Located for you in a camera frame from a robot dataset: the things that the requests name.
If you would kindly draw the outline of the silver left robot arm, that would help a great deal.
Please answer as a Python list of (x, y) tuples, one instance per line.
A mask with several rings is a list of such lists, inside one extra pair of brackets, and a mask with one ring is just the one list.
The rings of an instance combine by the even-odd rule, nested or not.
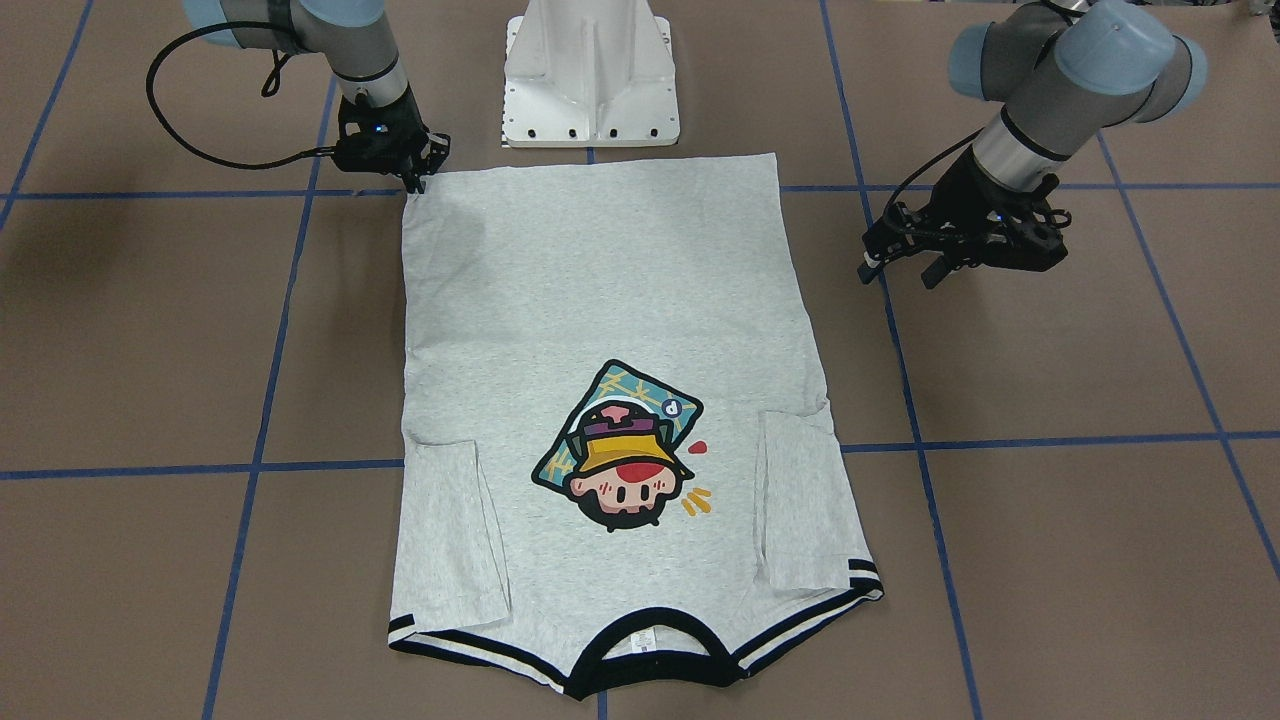
[(1007, 19), (965, 28), (948, 82), (997, 102), (983, 128), (943, 151), (950, 160), (916, 210), (892, 195), (861, 241), (859, 279), (922, 252), (932, 290), (963, 268), (1047, 272), (1068, 256), (1068, 210), (1052, 206), (1057, 169), (1101, 129), (1151, 123), (1194, 102), (1210, 60), (1142, 6), (1032, 1)]

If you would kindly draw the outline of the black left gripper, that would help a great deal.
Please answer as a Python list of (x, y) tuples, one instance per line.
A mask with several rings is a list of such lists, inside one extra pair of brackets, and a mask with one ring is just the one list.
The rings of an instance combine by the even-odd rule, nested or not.
[(861, 284), (876, 283), (888, 264), (920, 252), (936, 258), (920, 273), (925, 290), (963, 268), (1047, 272), (1068, 256), (1062, 232), (1071, 214), (1050, 204), (1059, 187), (1056, 174), (1033, 182), (1027, 192), (1007, 190), (966, 150), (934, 183), (929, 201), (913, 210), (900, 196), (922, 172), (913, 172), (890, 195), (879, 219), (863, 234)]

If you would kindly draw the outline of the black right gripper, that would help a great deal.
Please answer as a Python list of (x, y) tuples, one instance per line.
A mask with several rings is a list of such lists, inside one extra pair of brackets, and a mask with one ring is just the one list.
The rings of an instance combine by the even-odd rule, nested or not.
[(355, 102), (344, 97), (338, 122), (334, 165), (348, 173), (394, 176), (408, 195), (422, 193), (422, 178), (435, 174), (451, 155), (451, 137), (422, 123), (411, 87), (380, 108), (366, 94)]

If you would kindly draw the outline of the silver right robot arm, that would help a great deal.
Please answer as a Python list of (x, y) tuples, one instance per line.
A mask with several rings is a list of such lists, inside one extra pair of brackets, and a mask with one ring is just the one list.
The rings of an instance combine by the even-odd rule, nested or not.
[(166, 50), (195, 38), (269, 50), (268, 96), (288, 59), (325, 58), (342, 94), (339, 138), (287, 163), (330, 158), (339, 170), (394, 176), (407, 193), (421, 193), (448, 158), (449, 137), (422, 123), (383, 1), (186, 1), (183, 10), (193, 28)]

